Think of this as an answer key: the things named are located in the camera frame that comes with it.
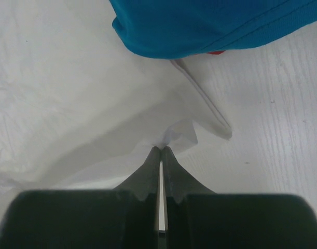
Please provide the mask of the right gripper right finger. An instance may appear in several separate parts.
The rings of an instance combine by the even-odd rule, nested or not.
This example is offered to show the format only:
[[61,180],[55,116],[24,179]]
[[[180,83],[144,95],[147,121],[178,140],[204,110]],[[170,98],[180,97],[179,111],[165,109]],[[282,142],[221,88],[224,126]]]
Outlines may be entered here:
[[214,195],[182,167],[172,149],[161,151],[167,248],[192,248],[194,228],[189,209],[189,196]]

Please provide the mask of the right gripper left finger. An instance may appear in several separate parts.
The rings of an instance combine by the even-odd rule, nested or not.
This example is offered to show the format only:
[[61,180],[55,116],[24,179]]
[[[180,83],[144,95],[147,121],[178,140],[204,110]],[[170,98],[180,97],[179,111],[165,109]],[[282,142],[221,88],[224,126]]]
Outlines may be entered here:
[[160,149],[153,147],[144,163],[115,190],[127,192],[123,248],[157,248]]

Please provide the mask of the white t shirt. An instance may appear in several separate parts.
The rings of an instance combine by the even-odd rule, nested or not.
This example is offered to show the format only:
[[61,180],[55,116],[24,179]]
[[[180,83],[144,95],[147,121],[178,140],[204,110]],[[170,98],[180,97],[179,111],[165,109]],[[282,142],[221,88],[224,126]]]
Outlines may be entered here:
[[182,65],[128,51],[109,1],[0,1],[0,220],[30,188],[116,182],[71,175],[137,146],[182,149],[232,129]]

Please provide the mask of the red t shirt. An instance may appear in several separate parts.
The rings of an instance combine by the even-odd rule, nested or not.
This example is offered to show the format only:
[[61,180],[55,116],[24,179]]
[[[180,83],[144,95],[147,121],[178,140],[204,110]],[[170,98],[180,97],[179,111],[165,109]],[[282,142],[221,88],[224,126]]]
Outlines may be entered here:
[[211,55],[219,55],[219,54],[222,54],[224,53],[225,50],[222,50],[222,51],[212,51],[212,52],[207,52],[207,54],[211,54]]

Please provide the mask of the blue t shirt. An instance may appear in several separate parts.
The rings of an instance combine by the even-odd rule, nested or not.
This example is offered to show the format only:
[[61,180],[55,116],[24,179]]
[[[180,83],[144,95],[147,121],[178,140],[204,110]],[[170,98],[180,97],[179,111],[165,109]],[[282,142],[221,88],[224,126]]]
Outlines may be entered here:
[[317,21],[317,1],[111,1],[131,52],[155,59],[266,45]]

